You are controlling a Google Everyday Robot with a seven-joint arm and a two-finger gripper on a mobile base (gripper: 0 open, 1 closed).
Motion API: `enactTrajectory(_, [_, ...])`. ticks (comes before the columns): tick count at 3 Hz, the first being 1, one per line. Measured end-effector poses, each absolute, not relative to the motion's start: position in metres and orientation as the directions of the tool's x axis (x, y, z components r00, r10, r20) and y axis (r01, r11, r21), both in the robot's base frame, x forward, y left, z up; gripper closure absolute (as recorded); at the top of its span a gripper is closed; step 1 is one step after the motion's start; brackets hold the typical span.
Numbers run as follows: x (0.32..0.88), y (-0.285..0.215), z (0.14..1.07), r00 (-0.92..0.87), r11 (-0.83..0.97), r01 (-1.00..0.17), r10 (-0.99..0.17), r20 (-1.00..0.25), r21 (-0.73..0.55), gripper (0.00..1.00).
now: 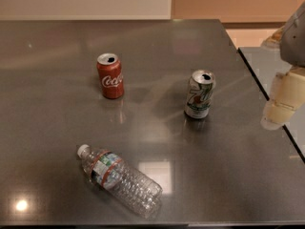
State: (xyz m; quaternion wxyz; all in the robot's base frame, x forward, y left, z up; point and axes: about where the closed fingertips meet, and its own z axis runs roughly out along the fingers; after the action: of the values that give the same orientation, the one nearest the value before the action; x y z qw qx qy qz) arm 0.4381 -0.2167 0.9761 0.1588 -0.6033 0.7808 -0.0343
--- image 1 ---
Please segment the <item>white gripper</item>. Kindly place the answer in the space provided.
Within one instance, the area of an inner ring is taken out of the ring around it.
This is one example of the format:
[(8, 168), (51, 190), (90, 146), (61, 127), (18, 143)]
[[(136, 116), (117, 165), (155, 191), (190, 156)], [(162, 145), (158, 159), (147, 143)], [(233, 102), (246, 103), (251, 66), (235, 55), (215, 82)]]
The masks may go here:
[(288, 123), (305, 103), (305, 2), (284, 26), (280, 56), (283, 61), (296, 66), (274, 77), (270, 99), (261, 118), (261, 125), (267, 130), (277, 130)]

